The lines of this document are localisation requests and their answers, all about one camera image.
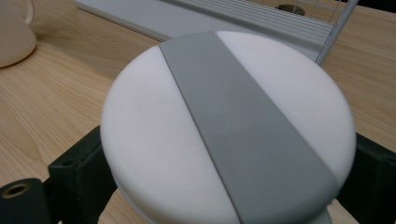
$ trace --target white mug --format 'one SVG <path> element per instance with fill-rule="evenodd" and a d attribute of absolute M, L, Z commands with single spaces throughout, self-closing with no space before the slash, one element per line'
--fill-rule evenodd
<path fill-rule="evenodd" d="M 0 0 L 0 67 L 24 59 L 35 49 L 35 34 L 29 27 L 34 14 L 32 0 L 27 0 L 25 19 L 10 0 Z"/>

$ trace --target light wood desk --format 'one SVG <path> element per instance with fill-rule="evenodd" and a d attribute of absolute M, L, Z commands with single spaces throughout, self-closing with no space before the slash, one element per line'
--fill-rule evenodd
<path fill-rule="evenodd" d="M 14 0 L 23 13 L 23 0 Z M 100 124 L 118 73 L 158 42 L 75 7 L 35 0 L 35 51 L 0 68 L 0 186 L 37 177 Z M 396 151 L 396 15 L 356 8 L 323 68 L 348 99 L 357 132 Z M 334 223 L 356 223 L 339 205 Z M 117 192 L 101 223 L 143 223 Z"/>

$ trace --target wood grain surface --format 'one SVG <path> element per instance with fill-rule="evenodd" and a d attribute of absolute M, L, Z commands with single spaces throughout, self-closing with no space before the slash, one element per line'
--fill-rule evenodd
<path fill-rule="evenodd" d="M 24 1 L 14 0 L 21 14 Z M 49 177 L 47 166 L 100 124 L 118 73 L 156 40 L 77 9 L 35 0 L 37 37 L 25 60 L 0 68 L 0 186 Z M 323 68 L 346 95 L 359 133 L 396 151 L 396 15 L 358 7 Z M 334 201 L 333 223 L 357 223 Z M 100 223 L 144 223 L 117 191 Z"/>

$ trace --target round lid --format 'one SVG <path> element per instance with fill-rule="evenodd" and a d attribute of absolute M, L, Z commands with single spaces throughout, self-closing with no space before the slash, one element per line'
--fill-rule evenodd
<path fill-rule="evenodd" d="M 235 32 L 186 35 L 134 59 L 105 101 L 102 144 L 130 204 L 160 223 L 297 223 L 323 211 L 355 152 L 329 76 Z"/>

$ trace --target white round object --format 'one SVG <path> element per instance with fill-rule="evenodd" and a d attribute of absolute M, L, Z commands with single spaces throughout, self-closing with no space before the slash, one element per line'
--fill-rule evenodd
<path fill-rule="evenodd" d="M 273 40 L 215 34 L 341 188 L 354 158 L 355 132 L 335 83 L 305 56 Z M 240 222 L 160 47 L 138 56 L 115 80 L 101 137 L 120 190 L 149 222 Z"/>

